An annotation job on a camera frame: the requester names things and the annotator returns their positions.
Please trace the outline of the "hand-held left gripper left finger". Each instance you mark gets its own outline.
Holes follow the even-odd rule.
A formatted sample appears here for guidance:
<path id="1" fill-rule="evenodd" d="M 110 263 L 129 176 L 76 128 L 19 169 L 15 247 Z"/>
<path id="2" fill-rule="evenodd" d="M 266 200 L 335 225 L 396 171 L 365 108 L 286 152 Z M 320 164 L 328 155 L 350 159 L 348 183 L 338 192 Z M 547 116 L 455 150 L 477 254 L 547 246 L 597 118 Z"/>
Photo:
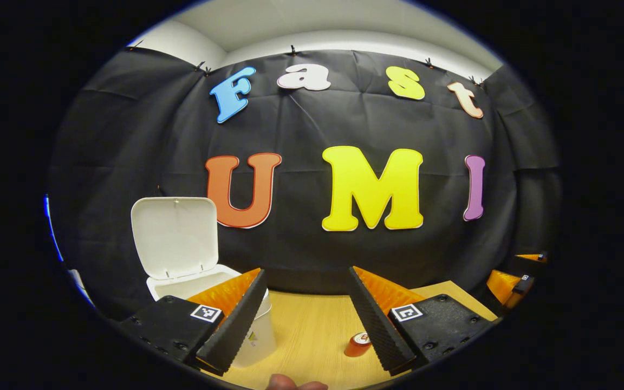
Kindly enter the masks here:
<path id="1" fill-rule="evenodd" d="M 191 298 L 166 295 L 117 326 L 169 360 L 215 375 L 228 372 L 267 293 L 257 268 Z"/>

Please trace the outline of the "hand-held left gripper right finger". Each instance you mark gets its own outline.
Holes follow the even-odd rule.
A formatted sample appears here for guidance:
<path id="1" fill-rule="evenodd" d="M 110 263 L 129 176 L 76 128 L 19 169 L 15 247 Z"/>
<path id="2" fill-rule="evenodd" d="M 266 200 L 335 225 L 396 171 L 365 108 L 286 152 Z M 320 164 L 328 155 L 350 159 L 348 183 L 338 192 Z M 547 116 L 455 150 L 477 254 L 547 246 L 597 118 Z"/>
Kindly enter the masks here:
<path id="1" fill-rule="evenodd" d="M 357 266 L 350 266 L 348 294 L 375 353 L 391 376 L 455 354 L 495 322 L 448 294 L 431 298 Z"/>

